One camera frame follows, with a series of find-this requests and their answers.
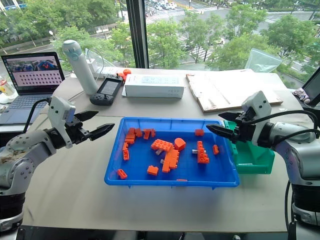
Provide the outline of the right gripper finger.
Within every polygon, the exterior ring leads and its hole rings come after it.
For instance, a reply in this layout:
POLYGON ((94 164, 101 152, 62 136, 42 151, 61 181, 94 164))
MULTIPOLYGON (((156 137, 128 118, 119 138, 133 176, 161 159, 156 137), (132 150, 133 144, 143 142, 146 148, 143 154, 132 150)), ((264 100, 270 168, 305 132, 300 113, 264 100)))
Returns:
POLYGON ((227 121, 241 123, 243 113, 242 112, 222 112, 222 113, 219 113, 218 116, 227 121))
POLYGON ((226 138, 226 139, 228 139, 230 141, 236 141, 237 140, 235 132, 233 130, 231 130, 231 129, 228 129, 228 128, 222 126, 222 125, 219 125, 219 124, 207 124, 206 128, 210 132, 212 132, 212 133, 214 133, 214 134, 216 134, 216 135, 218 135, 220 137, 226 138))

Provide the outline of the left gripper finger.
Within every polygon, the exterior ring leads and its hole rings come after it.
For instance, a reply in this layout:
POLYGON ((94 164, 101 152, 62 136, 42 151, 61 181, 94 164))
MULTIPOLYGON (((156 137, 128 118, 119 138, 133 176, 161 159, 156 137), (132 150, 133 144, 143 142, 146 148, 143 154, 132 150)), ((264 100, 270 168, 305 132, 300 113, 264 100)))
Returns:
POLYGON ((98 113, 99 112, 96 111, 96 110, 82 111, 82 112, 76 113, 74 115, 74 121, 75 122, 85 122, 85 121, 90 120, 91 118, 93 118, 98 113))
POLYGON ((115 126, 114 123, 106 123, 99 127, 97 127, 95 130, 91 131, 89 134, 89 139, 91 141, 94 141, 104 135, 106 135, 108 132, 112 130, 112 128, 115 126))

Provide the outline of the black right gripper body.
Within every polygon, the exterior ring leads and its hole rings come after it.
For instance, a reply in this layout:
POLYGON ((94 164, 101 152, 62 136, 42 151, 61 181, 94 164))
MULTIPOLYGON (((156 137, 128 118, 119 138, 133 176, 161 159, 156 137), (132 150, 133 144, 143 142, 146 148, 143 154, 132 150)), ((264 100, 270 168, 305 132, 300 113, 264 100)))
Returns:
POLYGON ((237 141, 252 141, 256 125, 248 122, 252 121, 255 116, 256 112, 248 109, 243 113, 239 113, 235 118, 236 127, 234 128, 234 134, 237 141))

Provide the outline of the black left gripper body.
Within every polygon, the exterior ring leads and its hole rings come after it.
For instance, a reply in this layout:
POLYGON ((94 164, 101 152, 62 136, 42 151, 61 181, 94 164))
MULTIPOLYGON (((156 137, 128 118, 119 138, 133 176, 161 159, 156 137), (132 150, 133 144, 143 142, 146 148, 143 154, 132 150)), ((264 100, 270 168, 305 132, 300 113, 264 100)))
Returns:
POLYGON ((71 142, 76 145, 86 141, 90 135, 90 132, 83 128, 83 123, 78 120, 67 122, 65 130, 71 142))

